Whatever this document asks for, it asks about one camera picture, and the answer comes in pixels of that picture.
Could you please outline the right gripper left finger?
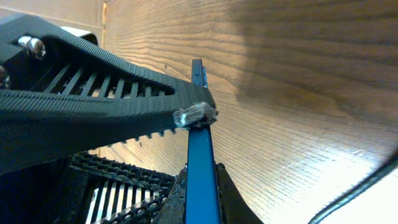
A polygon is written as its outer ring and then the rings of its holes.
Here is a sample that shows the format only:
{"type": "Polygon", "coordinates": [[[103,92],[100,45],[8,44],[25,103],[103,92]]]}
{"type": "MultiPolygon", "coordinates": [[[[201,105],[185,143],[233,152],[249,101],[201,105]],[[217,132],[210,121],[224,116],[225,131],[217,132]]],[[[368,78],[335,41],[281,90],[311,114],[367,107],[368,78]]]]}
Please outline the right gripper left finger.
{"type": "Polygon", "coordinates": [[[161,211],[152,223],[185,224],[186,191],[187,168],[183,168],[178,174],[161,211]]]}

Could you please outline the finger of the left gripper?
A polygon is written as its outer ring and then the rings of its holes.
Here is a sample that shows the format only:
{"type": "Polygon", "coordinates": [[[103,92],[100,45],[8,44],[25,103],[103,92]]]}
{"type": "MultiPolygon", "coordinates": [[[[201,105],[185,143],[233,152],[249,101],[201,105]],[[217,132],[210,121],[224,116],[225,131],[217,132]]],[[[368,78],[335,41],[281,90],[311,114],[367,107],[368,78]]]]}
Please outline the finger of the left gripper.
{"type": "Polygon", "coordinates": [[[88,177],[83,223],[152,223],[175,182],[172,175],[87,152],[74,155],[71,168],[88,177]]]}
{"type": "Polygon", "coordinates": [[[1,172],[176,127],[207,88],[143,68],[39,17],[1,19],[1,172]]]}

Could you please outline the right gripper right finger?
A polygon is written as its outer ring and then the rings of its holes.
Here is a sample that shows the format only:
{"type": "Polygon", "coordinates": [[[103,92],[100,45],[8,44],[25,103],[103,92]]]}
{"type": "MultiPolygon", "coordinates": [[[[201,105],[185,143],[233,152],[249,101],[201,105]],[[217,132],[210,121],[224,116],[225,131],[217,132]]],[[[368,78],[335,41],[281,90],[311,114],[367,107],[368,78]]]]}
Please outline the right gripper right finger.
{"type": "Polygon", "coordinates": [[[225,224],[262,224],[260,218],[244,201],[222,163],[216,165],[216,176],[221,222],[225,224]]]}

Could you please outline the blue Galaxy smartphone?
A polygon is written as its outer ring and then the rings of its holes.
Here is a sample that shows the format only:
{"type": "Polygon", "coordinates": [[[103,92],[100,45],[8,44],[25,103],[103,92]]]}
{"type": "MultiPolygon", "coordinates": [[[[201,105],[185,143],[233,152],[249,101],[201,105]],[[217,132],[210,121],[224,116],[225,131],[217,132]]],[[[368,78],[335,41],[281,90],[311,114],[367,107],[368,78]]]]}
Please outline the blue Galaxy smartphone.
{"type": "Polygon", "coordinates": [[[204,115],[188,134],[187,189],[185,223],[221,223],[220,203],[210,123],[215,120],[215,106],[195,103],[204,115]]]}

